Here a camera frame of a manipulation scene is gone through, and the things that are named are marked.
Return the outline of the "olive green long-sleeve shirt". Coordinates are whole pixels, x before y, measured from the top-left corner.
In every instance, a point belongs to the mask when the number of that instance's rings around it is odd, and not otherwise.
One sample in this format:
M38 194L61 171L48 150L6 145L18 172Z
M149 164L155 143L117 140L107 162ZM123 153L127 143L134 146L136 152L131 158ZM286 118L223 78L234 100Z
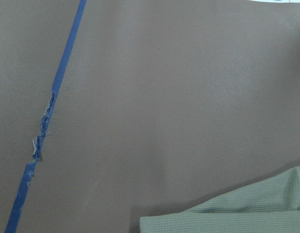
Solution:
M300 233L300 166L180 213L145 216L142 233Z

